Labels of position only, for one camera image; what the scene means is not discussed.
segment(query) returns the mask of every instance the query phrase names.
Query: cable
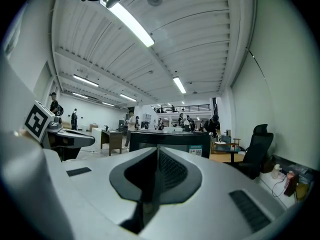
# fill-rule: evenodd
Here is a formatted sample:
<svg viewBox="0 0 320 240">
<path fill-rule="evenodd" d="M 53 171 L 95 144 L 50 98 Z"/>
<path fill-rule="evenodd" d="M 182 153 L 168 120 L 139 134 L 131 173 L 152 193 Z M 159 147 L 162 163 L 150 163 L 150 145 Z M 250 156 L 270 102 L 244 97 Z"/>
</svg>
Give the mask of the cable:
<svg viewBox="0 0 320 240">
<path fill-rule="evenodd" d="M 284 180 L 286 179 L 286 177 L 287 177 L 287 176 L 285 176 L 282 181 L 279 181 L 279 182 L 277 182 L 277 183 L 275 183 L 275 184 L 273 185 L 272 195 L 273 195 L 275 198 L 279 197 L 279 196 L 285 191 L 286 186 L 284 186 L 283 190 L 281 191 L 281 193 L 280 193 L 279 195 L 275 195 L 275 194 L 274 194 L 274 188 L 275 188 L 275 186 L 276 186 L 278 183 L 284 182 Z"/>
</svg>

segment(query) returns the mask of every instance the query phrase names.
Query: black shirt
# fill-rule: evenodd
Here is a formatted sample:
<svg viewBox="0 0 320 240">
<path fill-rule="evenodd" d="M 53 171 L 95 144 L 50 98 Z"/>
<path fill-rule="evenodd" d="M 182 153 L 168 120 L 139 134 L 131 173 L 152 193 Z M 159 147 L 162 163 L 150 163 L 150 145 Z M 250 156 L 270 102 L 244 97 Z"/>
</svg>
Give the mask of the black shirt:
<svg viewBox="0 0 320 240">
<path fill-rule="evenodd" d="M 213 133 L 213 137 L 217 136 L 216 130 L 220 130 L 220 123 L 219 121 L 213 122 L 212 119 L 208 122 L 208 120 L 204 123 L 204 129 L 208 133 Z"/>
<path fill-rule="evenodd" d="M 58 106 L 59 106 L 59 104 L 58 104 L 57 100 L 52 101 L 51 106 L 50 106 L 50 111 L 52 112 L 54 109 L 57 109 L 56 112 L 54 113 L 55 115 L 57 115 Z"/>
</svg>

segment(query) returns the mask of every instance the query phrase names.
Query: fluorescent light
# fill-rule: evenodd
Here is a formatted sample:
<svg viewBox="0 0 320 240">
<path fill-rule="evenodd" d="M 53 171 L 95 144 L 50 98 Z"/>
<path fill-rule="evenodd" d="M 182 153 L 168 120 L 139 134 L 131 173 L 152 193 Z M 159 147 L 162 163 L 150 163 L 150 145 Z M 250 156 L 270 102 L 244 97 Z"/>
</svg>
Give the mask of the fluorescent light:
<svg viewBox="0 0 320 240">
<path fill-rule="evenodd" d="M 88 97 L 87 97 L 87 96 L 83 96 L 83 95 L 80 95 L 80 94 L 75 93 L 75 92 L 73 92 L 72 94 L 73 94 L 73 95 L 76 95 L 76 96 L 79 96 L 79 97 L 81 97 L 81 98 L 88 99 Z"/>
<path fill-rule="evenodd" d="M 106 7 L 106 2 L 100 0 L 100 4 Z M 155 41 L 145 31 L 145 29 L 139 24 L 139 22 L 120 4 L 116 3 L 111 8 L 107 8 L 115 16 L 118 17 L 143 43 L 146 47 L 153 46 Z"/>
<path fill-rule="evenodd" d="M 185 94 L 186 90 L 185 90 L 184 86 L 182 85 L 179 77 L 177 76 L 177 77 L 173 78 L 173 81 L 175 82 L 176 86 L 178 86 L 178 88 L 180 89 L 180 92 Z"/>
<path fill-rule="evenodd" d="M 95 87 L 98 87 L 98 86 L 99 86 L 99 84 L 97 84 L 97 83 L 95 83 L 95 82 L 92 82 L 92 81 L 89 81 L 88 79 L 85 79 L 85 78 L 83 78 L 83 77 L 81 77 L 81 76 L 78 76 L 78 75 L 76 75 L 76 74 L 74 74 L 73 77 L 74 77 L 75 79 L 78 79 L 78 80 L 83 81 L 83 82 L 85 82 L 85 83 L 87 83 L 87 84 L 93 85 L 93 86 L 95 86 Z"/>
<path fill-rule="evenodd" d="M 109 104 L 109 103 L 105 103 L 105 102 L 102 102 L 102 104 L 105 104 L 105 105 L 108 105 L 108 106 L 111 106 L 111 107 L 115 106 L 115 105 L 112 105 L 112 104 Z"/>
<path fill-rule="evenodd" d="M 130 98 L 130 97 L 128 97 L 128 96 L 126 96 L 126 95 L 124 95 L 124 94 L 120 94 L 120 96 L 121 97 L 124 97 L 124 98 L 126 98 L 126 99 L 128 99 L 128 100 L 130 100 L 130 101 L 133 101 L 133 102 L 136 102 L 137 100 L 136 99 L 134 99 L 134 98 Z"/>
</svg>

